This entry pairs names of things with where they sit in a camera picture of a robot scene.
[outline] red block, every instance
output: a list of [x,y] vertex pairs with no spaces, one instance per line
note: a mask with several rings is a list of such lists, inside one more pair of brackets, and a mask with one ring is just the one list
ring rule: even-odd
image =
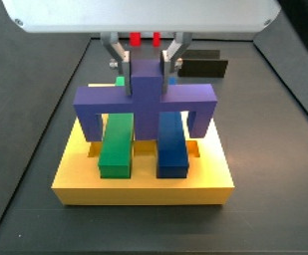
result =
[[140,33],[132,32],[130,33],[130,45],[136,47],[140,45]]
[[159,47],[159,32],[154,32],[152,46]]

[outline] purple block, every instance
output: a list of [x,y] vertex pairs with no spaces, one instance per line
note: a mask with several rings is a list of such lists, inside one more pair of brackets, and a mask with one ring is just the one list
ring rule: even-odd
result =
[[211,85],[171,86],[160,94],[162,74],[156,60],[131,61],[131,91],[124,87],[79,87],[74,107],[87,141],[102,140],[100,114],[134,113],[135,139],[156,139],[158,113],[189,111],[190,137],[203,137],[217,99]]
[[155,139],[162,74],[158,61],[131,61],[131,90],[135,102],[135,139]]

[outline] blue block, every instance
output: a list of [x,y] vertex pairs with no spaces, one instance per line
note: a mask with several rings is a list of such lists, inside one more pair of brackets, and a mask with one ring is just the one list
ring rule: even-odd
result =
[[179,112],[160,113],[156,138],[156,178],[186,178],[187,151]]

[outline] yellow block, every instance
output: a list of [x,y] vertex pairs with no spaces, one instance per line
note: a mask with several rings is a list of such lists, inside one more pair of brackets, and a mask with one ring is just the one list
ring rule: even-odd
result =
[[211,122],[205,138],[189,139],[186,179],[155,178],[152,142],[134,143],[131,179],[100,179],[98,157],[91,157],[75,121],[52,190],[67,205],[223,204],[233,190],[221,143]]

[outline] green block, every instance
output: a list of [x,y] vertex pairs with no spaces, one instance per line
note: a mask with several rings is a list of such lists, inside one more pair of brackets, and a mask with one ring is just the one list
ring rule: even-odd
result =
[[116,77],[116,86],[123,86],[126,84],[126,78],[123,76]]
[[[116,86],[124,78],[116,78]],[[108,115],[98,167],[100,178],[130,178],[132,158],[134,115]]]

